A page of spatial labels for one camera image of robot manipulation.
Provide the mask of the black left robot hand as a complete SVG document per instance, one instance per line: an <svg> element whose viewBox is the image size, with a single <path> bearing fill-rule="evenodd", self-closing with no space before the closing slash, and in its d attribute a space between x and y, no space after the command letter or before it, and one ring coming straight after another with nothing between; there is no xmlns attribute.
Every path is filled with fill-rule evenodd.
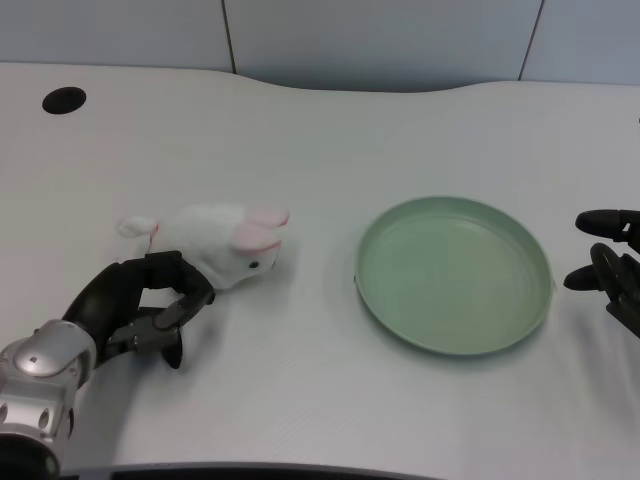
<svg viewBox="0 0 640 480"><path fill-rule="evenodd" d="M167 307L143 307L142 293L171 289L179 298ZM182 363L181 328L215 300L205 276L178 251L113 263L97 275L63 315L94 340L96 365L128 352L159 352L166 364Z"/></svg>

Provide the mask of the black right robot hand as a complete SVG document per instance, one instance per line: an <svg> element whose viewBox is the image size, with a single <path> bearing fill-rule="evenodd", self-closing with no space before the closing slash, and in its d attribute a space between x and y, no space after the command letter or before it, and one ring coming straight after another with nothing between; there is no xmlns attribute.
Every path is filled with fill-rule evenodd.
<svg viewBox="0 0 640 480"><path fill-rule="evenodd" d="M626 243L639 252L639 212L600 209L580 213L575 226L582 232ZM609 246L595 243L591 264L569 273L563 285L573 291L603 291L609 298L606 310L639 337L639 261L617 255Z"/></svg>

